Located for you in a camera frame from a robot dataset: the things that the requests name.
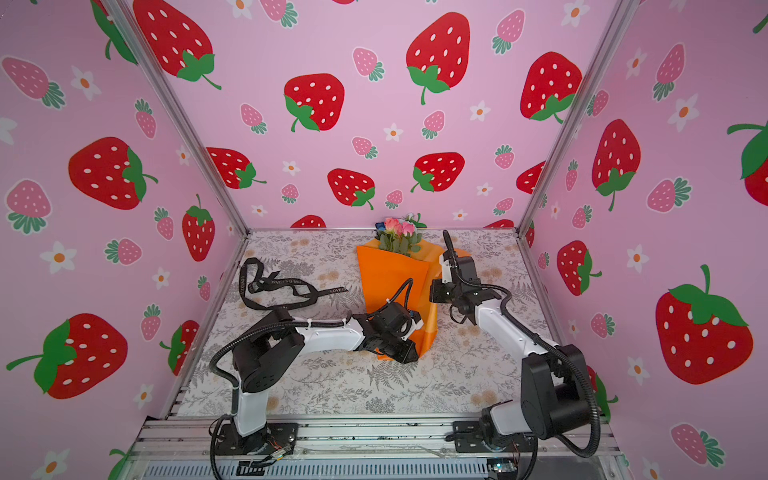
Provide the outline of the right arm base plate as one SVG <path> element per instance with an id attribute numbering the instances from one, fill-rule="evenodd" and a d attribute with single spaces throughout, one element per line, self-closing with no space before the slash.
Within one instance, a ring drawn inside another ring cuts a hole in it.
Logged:
<path id="1" fill-rule="evenodd" d="M 444 440 L 458 453 L 532 453 L 538 447 L 532 434 L 502 435 L 484 421 L 455 421 Z"/>

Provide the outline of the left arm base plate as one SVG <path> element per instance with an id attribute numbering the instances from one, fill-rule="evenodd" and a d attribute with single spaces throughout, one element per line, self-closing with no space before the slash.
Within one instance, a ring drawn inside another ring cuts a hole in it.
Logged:
<path id="1" fill-rule="evenodd" d="M 241 436 L 232 422 L 225 420 L 219 427 L 213 425 L 209 433 L 216 455 L 278 456 L 292 453 L 298 427 L 297 423 L 267 423 L 261 430 Z"/>

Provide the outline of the white fake rose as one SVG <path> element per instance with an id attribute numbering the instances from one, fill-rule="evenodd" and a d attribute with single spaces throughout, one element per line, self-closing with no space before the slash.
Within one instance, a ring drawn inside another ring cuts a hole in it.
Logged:
<path id="1" fill-rule="evenodd" d="M 420 213 L 408 213 L 404 217 L 404 222 L 413 226 L 413 232 L 425 230 L 427 228 L 427 225 L 422 221 L 422 215 Z"/>

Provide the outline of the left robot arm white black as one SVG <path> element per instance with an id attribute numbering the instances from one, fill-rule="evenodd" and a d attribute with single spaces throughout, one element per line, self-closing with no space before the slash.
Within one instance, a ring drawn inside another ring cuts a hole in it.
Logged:
<path id="1" fill-rule="evenodd" d="M 217 351 L 208 369 L 230 383 L 231 421 L 237 436 L 248 438 L 267 427 L 269 390 L 301 355 L 369 352 L 413 363 L 419 354 L 410 336 L 422 324 L 419 312 L 397 302 L 340 320 L 295 318 L 277 308 Z"/>

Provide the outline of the pink fake rose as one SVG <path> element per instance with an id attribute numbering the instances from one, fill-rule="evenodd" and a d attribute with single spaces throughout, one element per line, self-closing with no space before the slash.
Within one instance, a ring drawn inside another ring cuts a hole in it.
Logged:
<path id="1" fill-rule="evenodd" d="M 379 248 L 393 253 L 400 253 L 403 245 L 402 224 L 396 218 L 387 218 L 384 223 L 387 231 L 377 237 Z"/>
<path id="2" fill-rule="evenodd" d="M 411 256 L 421 250 L 422 234 L 411 222 L 399 223 L 395 229 L 392 241 L 393 251 L 405 256 Z"/>

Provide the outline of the orange wrapping paper sheet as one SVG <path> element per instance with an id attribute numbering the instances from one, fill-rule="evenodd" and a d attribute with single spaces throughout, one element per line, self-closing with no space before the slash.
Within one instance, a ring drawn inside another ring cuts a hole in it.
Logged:
<path id="1" fill-rule="evenodd" d="M 381 250 L 379 244 L 378 240 L 371 240 L 356 247 L 366 311 L 372 312 L 383 306 L 406 280 L 412 278 L 407 307 L 421 315 L 423 326 L 409 339 L 415 343 L 419 356 L 423 356 L 438 333 L 438 306 L 429 301 L 429 295 L 432 281 L 442 278 L 440 261 L 446 249 L 422 240 L 421 249 L 407 257 Z"/>

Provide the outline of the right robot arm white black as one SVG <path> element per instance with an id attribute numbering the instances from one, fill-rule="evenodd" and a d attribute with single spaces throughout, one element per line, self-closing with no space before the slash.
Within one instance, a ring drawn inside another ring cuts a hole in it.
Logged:
<path id="1" fill-rule="evenodd" d="M 554 438 L 573 454 L 597 453 L 601 438 L 600 409 L 589 380 L 584 355 L 573 345 L 559 345 L 533 332 L 507 308 L 511 292 L 485 284 L 474 260 L 449 248 L 440 265 L 442 278 L 432 282 L 430 300 L 459 313 L 490 335 L 519 361 L 520 397 L 485 408 L 479 431 L 490 450 L 504 450 L 533 437 Z"/>

